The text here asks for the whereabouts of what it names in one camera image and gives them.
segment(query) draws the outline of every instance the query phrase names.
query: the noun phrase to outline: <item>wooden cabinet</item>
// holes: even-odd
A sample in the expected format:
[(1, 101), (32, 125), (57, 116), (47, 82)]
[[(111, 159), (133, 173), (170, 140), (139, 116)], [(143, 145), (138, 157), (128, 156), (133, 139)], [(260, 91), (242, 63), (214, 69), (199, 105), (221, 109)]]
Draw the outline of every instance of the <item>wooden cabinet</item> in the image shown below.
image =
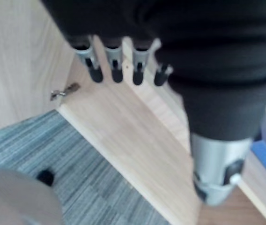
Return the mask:
[[(203, 208), (193, 190), (181, 99), (167, 85), (153, 85), (153, 57), (144, 83), (133, 85), (128, 40), (124, 81), (114, 83), (95, 42), (102, 83), (91, 81), (40, 2), (0, 0), (0, 128), (57, 109), (171, 224), (234, 224), (232, 215), (243, 210), (238, 224), (266, 224), (266, 169), (255, 156), (240, 183), (244, 194), (237, 190), (222, 208)], [(62, 104), (50, 101), (52, 90), (73, 82), (77, 92)]]
[(0, 128), (59, 106), (74, 53), (37, 0), (0, 0)]

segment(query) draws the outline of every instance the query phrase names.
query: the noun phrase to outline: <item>metal hinge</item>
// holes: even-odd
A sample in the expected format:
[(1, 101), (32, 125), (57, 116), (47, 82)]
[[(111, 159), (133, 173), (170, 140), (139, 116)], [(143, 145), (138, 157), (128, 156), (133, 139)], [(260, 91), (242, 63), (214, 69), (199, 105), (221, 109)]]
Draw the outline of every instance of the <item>metal hinge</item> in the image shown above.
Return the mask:
[(65, 97), (75, 91), (77, 91), (80, 88), (80, 85), (78, 83), (72, 83), (68, 88), (66, 88), (64, 91), (60, 90), (52, 90), (51, 91), (51, 101), (57, 99), (58, 96)]

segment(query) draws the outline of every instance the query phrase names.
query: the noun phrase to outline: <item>gray striped carpet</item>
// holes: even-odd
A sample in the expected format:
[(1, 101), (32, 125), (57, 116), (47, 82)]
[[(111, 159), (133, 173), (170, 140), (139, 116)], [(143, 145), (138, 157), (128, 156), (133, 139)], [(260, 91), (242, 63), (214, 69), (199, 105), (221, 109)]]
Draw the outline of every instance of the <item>gray striped carpet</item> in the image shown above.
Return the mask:
[(168, 224), (56, 111), (0, 130), (0, 167), (52, 168), (66, 225)]

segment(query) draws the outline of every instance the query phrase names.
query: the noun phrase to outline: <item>wooden board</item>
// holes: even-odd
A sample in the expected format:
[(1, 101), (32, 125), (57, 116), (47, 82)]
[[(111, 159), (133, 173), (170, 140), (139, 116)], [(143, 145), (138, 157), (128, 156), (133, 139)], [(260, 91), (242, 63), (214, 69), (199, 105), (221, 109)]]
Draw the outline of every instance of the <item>wooden board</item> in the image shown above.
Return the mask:
[[(131, 55), (130, 42), (125, 40), (124, 44), (125, 55), (128, 55), (129, 59)], [(154, 86), (153, 71), (155, 71), (156, 65), (151, 63), (151, 60), (153, 57), (145, 72), (146, 82), (138, 89), (133, 85), (131, 88), (182, 146), (190, 152), (188, 122), (183, 110), (182, 99), (167, 85)], [(266, 169), (252, 152), (249, 153), (245, 165), (243, 180), (239, 183), (239, 187), (266, 218)]]
[(0, 128), (56, 108), (73, 60), (37, 0), (0, 0)]
[[(153, 62), (146, 81), (133, 85), (130, 43), (124, 46), (121, 84), (112, 81), (100, 45), (97, 50), (104, 83), (92, 83), (76, 59), (68, 82), (82, 88), (66, 98), (59, 112), (168, 221), (195, 224), (201, 204), (192, 187), (188, 123), (180, 97), (167, 86), (154, 87)], [(243, 178), (241, 190), (266, 218), (266, 169), (252, 153)]]
[[(104, 82), (91, 82), (75, 59), (69, 82), (78, 92), (59, 112), (173, 225), (195, 225), (200, 201), (192, 185), (192, 159), (179, 141), (132, 91), (115, 84), (100, 50)], [(132, 72), (124, 62), (124, 71)]]
[(198, 225), (266, 225), (266, 219), (247, 196), (236, 188), (218, 207), (202, 206)]

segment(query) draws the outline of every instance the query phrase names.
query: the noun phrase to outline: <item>black plastic tip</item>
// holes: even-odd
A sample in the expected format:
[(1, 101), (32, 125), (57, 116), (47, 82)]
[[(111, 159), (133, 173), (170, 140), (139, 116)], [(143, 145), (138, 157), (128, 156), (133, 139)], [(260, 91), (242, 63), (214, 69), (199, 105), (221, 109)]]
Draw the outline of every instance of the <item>black plastic tip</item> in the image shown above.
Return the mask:
[(135, 85), (141, 85), (143, 81), (143, 72), (133, 72), (133, 83)]
[(123, 71), (121, 69), (120, 70), (112, 70), (111, 73), (112, 73), (112, 78), (113, 78), (114, 82), (120, 83), (123, 81)]
[(167, 81), (168, 76), (164, 72), (156, 72), (154, 84), (158, 87), (162, 86)]
[(96, 82), (96, 83), (100, 83), (103, 81), (103, 74), (101, 69), (90, 69), (89, 70), (89, 74), (91, 79)]

